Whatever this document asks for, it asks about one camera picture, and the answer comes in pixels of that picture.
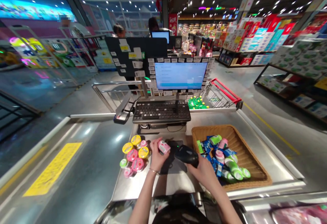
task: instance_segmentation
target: colorful signage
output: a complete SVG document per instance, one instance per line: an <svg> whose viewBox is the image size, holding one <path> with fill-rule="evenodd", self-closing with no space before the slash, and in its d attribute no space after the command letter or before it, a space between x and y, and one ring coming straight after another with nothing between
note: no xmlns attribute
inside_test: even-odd
<svg viewBox="0 0 327 224"><path fill-rule="evenodd" d="M59 20L61 15L74 21L74 15L69 9L19 0L0 0L0 18Z"/></svg>

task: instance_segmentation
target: monitor screen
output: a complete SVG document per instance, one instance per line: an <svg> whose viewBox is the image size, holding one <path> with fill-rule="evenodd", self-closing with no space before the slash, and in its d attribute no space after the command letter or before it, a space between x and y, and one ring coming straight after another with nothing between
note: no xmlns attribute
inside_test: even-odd
<svg viewBox="0 0 327 224"><path fill-rule="evenodd" d="M207 63L155 63L160 90L201 89Z"/></svg>
<svg viewBox="0 0 327 224"><path fill-rule="evenodd" d="M153 38L166 38L167 44L169 44L169 31L152 31Z"/></svg>

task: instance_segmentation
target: shopping cart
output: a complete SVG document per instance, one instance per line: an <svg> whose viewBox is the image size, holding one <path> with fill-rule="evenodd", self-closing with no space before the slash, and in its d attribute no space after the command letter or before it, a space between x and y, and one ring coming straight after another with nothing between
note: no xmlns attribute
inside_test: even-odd
<svg viewBox="0 0 327 224"><path fill-rule="evenodd" d="M228 108L235 106L238 109L242 109L243 106L242 99L234 94L217 78L206 83L205 91L195 93L194 95L188 95L187 98L199 98L200 96L202 101L206 106L209 106L209 108Z"/></svg>

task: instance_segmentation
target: hand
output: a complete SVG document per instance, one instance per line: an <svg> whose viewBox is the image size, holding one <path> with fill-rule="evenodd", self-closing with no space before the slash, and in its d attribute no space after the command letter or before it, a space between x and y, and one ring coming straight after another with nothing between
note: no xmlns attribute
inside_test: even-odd
<svg viewBox="0 0 327 224"><path fill-rule="evenodd" d="M150 169L155 171L160 171L161 167L164 165L164 162L169 157L170 150L165 154L161 155L158 149L158 142L162 140L162 137L151 141L150 147L152 150L152 160Z"/></svg>
<svg viewBox="0 0 327 224"><path fill-rule="evenodd" d="M203 158L201 154L199 154L199 165L197 168L190 164L186 164L186 167L209 192L212 192L218 185L221 186L211 163L208 159Z"/></svg>

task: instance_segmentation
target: supermarket aisle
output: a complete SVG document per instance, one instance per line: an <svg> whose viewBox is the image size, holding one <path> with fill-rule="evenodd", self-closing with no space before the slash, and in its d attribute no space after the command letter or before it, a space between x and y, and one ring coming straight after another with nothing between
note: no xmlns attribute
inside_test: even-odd
<svg viewBox="0 0 327 224"><path fill-rule="evenodd" d="M216 63L211 77L217 77L244 100L245 114L306 177L306 191L326 190L326 126L254 85L262 69L228 69Z"/></svg>

